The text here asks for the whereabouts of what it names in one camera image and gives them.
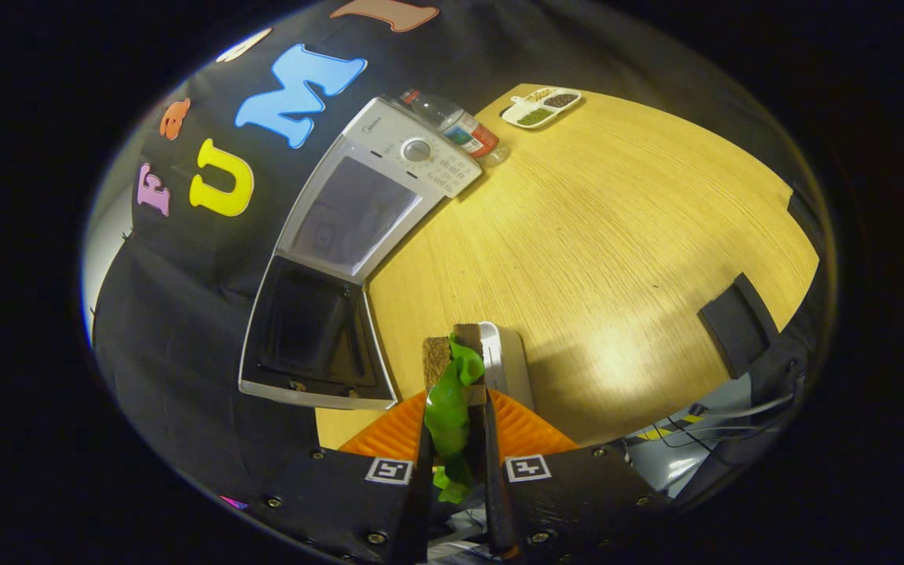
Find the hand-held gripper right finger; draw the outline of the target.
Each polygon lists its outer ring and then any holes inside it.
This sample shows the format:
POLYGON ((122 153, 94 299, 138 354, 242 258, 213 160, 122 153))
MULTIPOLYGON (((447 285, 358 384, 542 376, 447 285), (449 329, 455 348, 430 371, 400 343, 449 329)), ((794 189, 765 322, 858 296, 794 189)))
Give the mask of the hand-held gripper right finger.
POLYGON ((618 562, 669 514, 623 447, 571 447, 512 397, 483 409, 489 547, 505 562, 618 562))

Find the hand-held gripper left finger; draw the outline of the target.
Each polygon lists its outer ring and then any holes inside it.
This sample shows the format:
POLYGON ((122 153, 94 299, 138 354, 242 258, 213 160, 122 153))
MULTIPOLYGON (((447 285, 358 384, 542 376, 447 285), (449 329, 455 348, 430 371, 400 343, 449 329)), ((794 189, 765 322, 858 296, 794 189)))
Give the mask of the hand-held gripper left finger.
POLYGON ((423 563, 432 486, 425 404, 419 392, 342 448, 305 448, 258 491, 253 518, 327 564, 423 563))

